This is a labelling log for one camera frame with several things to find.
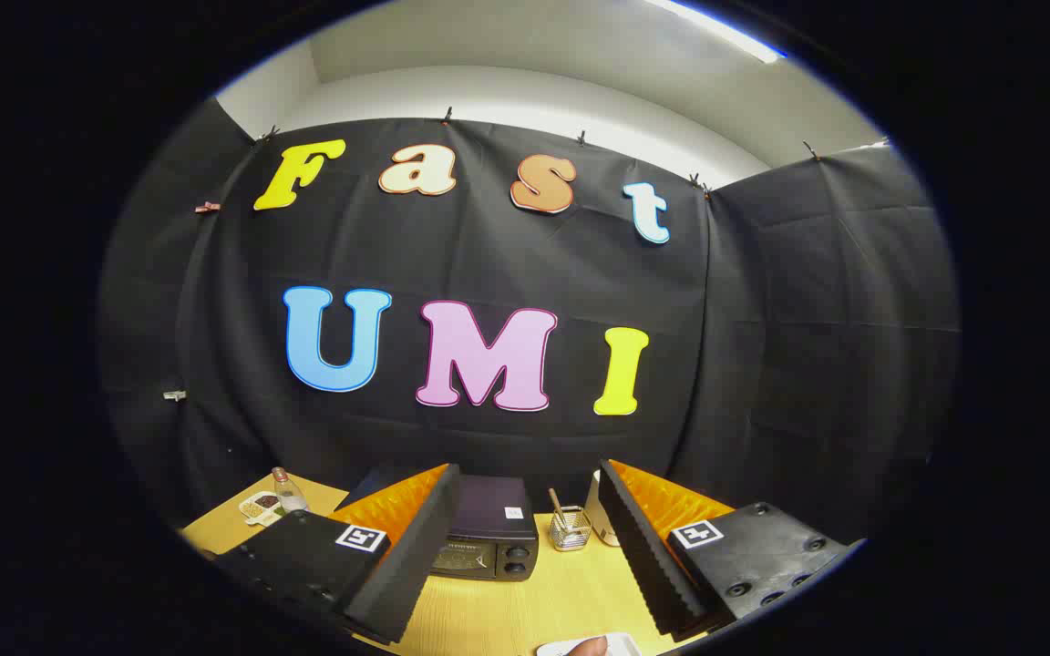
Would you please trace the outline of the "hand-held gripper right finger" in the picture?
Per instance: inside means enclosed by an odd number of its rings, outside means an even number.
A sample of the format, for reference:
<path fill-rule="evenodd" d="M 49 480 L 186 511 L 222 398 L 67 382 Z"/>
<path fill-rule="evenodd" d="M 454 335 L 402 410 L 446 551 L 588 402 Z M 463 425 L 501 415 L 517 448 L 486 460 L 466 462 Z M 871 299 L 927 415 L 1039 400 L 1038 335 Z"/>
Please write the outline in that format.
<path fill-rule="evenodd" d="M 766 502 L 730 507 L 612 458 L 598 499 L 663 635 L 724 632 L 796 597 L 853 545 Z"/>

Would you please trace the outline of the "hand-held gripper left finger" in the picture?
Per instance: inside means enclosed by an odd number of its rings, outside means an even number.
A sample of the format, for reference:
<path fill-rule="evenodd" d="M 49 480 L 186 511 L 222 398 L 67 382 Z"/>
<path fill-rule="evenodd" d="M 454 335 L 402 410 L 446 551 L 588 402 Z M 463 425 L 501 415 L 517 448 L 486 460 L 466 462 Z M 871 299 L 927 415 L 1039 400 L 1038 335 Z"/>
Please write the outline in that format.
<path fill-rule="evenodd" d="M 303 625 L 403 640 L 458 506 L 461 468 L 434 466 L 332 514 L 296 510 L 213 565 Z"/>

